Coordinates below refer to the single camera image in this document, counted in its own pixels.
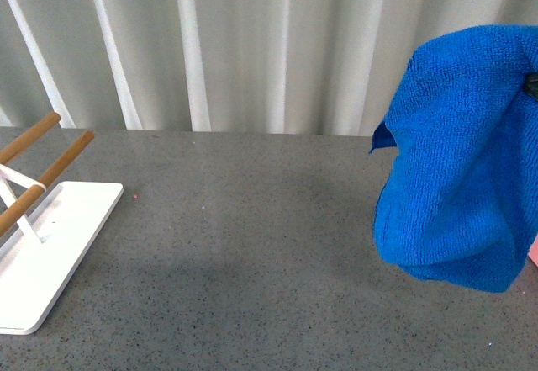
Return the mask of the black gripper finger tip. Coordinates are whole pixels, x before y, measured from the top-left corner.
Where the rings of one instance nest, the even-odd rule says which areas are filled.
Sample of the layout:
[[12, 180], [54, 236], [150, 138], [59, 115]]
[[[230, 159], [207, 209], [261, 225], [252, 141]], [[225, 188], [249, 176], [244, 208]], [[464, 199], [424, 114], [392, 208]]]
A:
[[524, 92], [532, 97], [535, 101], [538, 100], [538, 73], [530, 73], [525, 77]]

